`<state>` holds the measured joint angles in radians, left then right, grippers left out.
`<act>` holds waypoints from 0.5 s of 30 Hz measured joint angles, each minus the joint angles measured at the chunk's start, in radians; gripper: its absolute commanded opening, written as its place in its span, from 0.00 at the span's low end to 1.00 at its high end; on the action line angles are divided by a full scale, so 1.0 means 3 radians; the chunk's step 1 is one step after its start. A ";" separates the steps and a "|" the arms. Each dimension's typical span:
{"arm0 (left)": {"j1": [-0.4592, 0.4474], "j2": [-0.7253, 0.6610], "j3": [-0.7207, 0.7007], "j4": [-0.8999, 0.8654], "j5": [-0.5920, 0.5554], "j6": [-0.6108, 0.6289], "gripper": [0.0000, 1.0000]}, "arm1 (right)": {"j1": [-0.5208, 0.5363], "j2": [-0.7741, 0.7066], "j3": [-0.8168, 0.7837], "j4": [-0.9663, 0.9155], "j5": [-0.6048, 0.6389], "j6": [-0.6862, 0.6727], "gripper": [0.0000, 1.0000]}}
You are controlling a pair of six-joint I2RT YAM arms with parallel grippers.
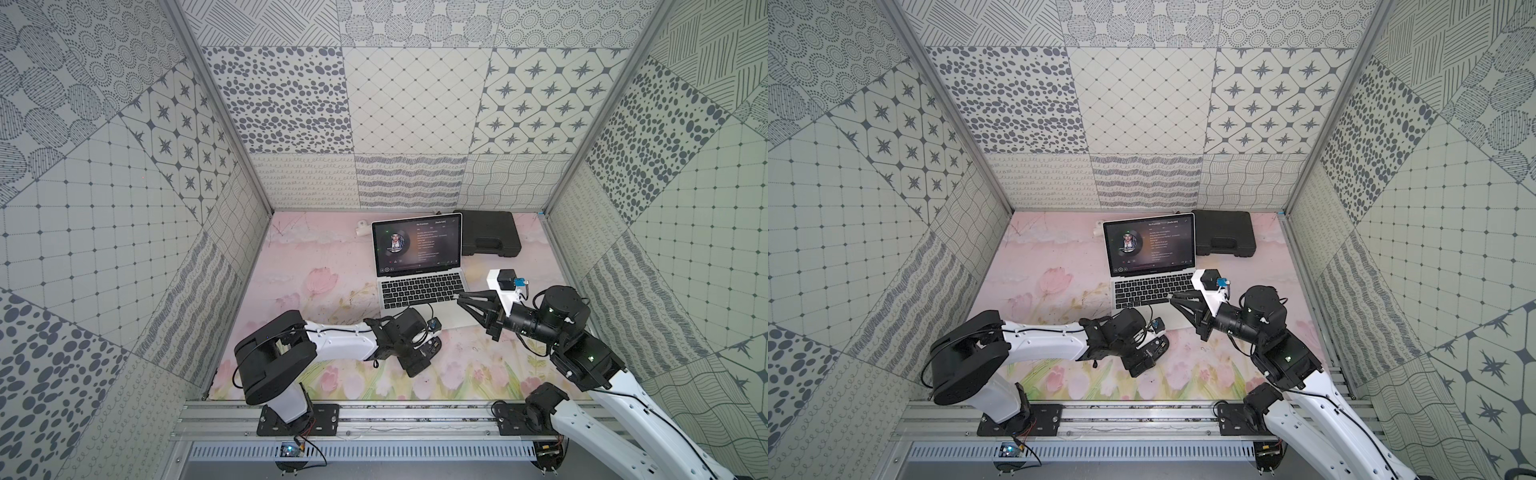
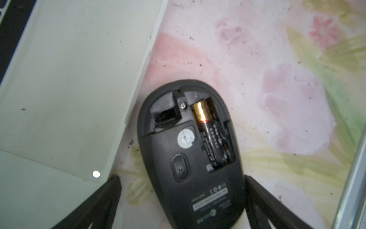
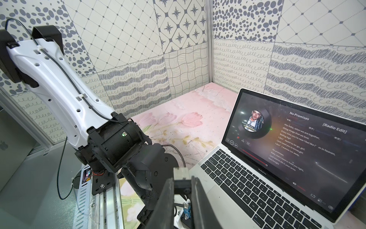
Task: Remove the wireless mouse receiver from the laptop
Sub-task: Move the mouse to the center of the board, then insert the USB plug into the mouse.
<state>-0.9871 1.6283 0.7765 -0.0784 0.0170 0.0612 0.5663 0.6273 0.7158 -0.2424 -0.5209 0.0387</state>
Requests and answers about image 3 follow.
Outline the silver laptop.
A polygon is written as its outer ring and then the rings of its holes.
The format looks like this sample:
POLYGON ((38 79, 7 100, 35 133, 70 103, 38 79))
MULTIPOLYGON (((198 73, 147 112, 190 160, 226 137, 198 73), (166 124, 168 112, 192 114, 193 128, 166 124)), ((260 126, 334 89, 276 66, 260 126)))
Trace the silver laptop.
POLYGON ((242 88, 189 173, 223 229, 331 229, 366 187, 366 126, 242 88))

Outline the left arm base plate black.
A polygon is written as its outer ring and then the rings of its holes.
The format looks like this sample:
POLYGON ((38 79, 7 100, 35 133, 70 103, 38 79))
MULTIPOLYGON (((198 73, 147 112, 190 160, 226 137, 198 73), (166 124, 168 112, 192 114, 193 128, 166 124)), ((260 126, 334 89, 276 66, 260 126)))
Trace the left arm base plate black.
POLYGON ((92 195, 101 194, 109 188, 112 188, 115 185, 115 177, 115 173, 111 173, 107 170, 101 172, 92 171, 92 195))

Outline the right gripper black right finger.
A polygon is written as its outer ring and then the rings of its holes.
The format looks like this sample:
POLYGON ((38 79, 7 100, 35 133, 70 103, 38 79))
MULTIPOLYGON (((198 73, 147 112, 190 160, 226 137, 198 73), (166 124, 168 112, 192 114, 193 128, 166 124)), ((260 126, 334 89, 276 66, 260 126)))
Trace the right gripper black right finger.
POLYGON ((199 178, 191 177, 193 229, 221 229, 199 178))

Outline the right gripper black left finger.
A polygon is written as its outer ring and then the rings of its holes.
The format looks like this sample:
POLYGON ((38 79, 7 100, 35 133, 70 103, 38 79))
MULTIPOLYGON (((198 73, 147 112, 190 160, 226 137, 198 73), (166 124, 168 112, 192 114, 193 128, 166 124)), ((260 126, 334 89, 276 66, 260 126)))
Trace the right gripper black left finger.
POLYGON ((174 179, 167 179, 146 229, 173 229, 174 179))

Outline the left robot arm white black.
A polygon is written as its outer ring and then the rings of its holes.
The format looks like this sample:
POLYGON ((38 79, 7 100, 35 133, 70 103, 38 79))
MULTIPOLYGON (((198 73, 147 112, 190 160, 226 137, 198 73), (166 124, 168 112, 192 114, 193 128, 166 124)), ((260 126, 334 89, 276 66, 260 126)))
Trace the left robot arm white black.
POLYGON ((24 83, 59 120, 77 158, 91 168, 92 193, 102 193, 123 177, 144 203, 139 227, 174 228, 176 158, 80 79, 66 61, 55 26, 34 27, 29 37, 17 42, 1 30, 1 70, 14 83, 24 83))

